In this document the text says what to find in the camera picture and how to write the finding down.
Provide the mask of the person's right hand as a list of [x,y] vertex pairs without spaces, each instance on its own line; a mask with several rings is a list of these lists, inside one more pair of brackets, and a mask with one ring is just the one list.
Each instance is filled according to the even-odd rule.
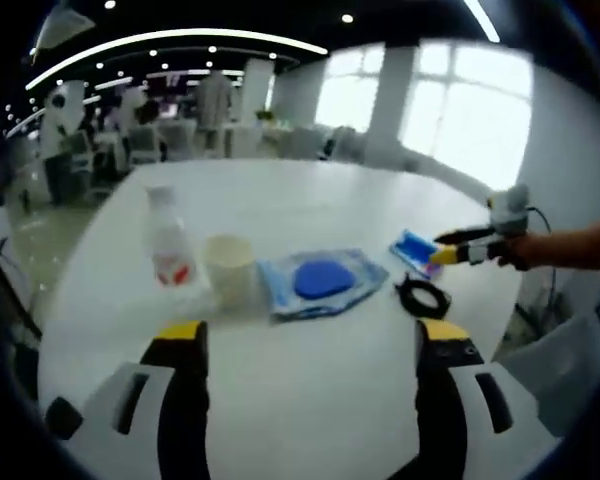
[[548,240],[548,235],[539,234],[509,238],[505,241],[503,253],[498,256],[497,264],[500,267],[512,266],[518,271],[549,266]]

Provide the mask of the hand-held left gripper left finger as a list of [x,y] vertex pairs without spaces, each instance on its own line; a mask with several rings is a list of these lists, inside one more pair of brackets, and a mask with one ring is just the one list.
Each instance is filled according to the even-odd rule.
[[208,327],[162,330],[90,396],[69,452],[97,479],[207,479]]

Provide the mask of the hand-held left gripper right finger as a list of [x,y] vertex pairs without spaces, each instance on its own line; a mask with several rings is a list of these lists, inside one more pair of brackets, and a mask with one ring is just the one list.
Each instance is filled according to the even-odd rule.
[[485,362],[469,334],[443,320],[417,322],[420,472],[427,479],[521,479],[558,440],[535,397]]

